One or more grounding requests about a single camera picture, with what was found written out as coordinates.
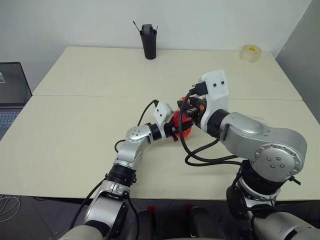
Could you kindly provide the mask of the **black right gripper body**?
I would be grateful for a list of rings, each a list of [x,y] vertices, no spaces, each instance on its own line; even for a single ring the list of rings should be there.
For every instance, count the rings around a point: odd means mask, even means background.
[[[186,116],[191,118],[196,126],[200,126],[206,108],[207,100],[204,97],[192,96],[187,101]]]

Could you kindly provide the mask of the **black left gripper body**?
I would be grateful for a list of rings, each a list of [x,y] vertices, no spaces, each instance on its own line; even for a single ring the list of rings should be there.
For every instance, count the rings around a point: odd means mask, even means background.
[[[171,137],[174,142],[178,141],[178,137],[177,137],[177,134],[179,133],[178,120],[179,120],[179,114],[174,113],[170,121],[164,125],[164,132],[165,132],[166,138]]]

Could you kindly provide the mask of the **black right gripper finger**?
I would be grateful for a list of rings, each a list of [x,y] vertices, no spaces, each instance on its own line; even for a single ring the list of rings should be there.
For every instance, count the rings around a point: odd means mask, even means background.
[[[184,101],[185,101],[185,98],[180,98],[178,101],[177,101],[177,106],[178,106],[178,110],[177,110],[177,117],[179,118],[180,115],[182,115],[183,118],[187,118],[188,116],[186,115],[185,113],[185,110],[186,108],[183,109],[183,111],[181,111],[181,108],[184,104]]]

